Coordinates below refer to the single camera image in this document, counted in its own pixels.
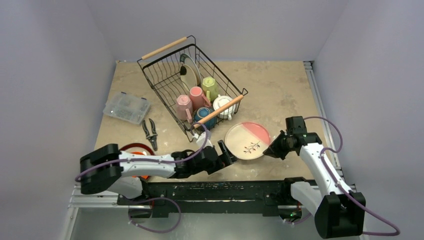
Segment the green rimmed white plate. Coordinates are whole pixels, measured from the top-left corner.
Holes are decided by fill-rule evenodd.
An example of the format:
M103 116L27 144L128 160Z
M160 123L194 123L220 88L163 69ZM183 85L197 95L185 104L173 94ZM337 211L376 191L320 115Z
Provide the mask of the green rimmed white plate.
M193 87L199 87L201 85L201 76L194 59L186 53L181 53L179 63L180 79L187 92L189 92Z

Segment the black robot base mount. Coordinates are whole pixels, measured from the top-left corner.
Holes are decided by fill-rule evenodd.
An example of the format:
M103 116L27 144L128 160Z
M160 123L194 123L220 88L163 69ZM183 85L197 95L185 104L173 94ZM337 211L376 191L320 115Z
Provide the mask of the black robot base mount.
M297 220L306 207L290 196L295 180L150 182L147 193L135 199L122 195L119 206L146 210L142 217L166 218L170 213L259 214Z

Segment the dusty pink mug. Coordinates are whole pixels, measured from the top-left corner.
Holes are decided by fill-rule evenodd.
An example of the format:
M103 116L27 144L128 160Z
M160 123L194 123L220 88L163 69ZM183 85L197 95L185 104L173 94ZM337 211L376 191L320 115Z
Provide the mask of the dusty pink mug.
M194 86L190 89L189 98L192 102L193 110L197 110L202 107L211 107L210 100L205 96L202 88L199 86Z

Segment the white cup with handle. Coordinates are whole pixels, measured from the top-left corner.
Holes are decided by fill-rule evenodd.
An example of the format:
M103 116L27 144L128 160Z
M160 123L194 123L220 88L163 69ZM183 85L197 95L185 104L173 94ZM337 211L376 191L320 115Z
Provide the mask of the white cup with handle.
M217 98L213 101L213 109L216 111L219 108L230 103L232 100L233 100L233 98L231 98L230 96L218 94ZM233 104L232 106L228 107L226 110L219 113L217 116L220 119L227 119L227 120L231 121L233 119L234 114L235 114L236 106L237 106L237 104Z

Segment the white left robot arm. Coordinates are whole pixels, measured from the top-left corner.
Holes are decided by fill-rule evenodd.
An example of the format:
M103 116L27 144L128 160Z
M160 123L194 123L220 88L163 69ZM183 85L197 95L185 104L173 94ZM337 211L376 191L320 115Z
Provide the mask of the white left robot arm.
M185 149L165 155L141 156L107 144L80 159L80 173L75 178L84 195L114 192L138 205L149 199L147 183L142 176L165 179L187 179L201 172L211 175L237 161L223 141L220 153L210 140L198 140L198 150Z

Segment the dark blue beige bowl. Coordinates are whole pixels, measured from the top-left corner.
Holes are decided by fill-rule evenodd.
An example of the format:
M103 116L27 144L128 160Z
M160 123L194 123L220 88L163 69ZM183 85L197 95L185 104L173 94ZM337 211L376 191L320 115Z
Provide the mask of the dark blue beige bowl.
M193 119L195 122L199 122L200 120L207 117L209 114L211 114L214 110L212 108L208 107L200 107L193 113ZM208 130L213 129L216 126L217 117L211 118L207 122L204 123L206 128Z

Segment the light pink mug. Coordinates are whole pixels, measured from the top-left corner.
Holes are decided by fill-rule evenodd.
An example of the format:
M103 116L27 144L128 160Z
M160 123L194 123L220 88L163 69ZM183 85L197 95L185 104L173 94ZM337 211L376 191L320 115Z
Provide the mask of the light pink mug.
M176 117L182 121L193 122L193 103L188 95L179 95L176 99Z

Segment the yellow-green mug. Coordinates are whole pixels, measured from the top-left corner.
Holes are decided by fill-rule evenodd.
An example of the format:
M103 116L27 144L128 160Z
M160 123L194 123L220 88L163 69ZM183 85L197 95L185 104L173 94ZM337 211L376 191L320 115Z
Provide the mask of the yellow-green mug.
M211 76L207 76L202 80L201 88L206 98L211 102L213 102L219 95L218 83Z

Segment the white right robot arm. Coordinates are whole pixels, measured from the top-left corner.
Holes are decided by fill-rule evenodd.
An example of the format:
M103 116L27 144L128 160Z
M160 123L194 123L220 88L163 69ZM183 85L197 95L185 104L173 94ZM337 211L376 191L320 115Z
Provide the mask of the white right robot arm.
M285 159L296 152L307 165L317 184L295 181L281 189L280 196L288 204L303 204L314 218L317 233L323 239L360 236L363 234L366 199L353 192L325 154L325 147L317 133L308 132L302 116L288 117L282 130L263 154Z

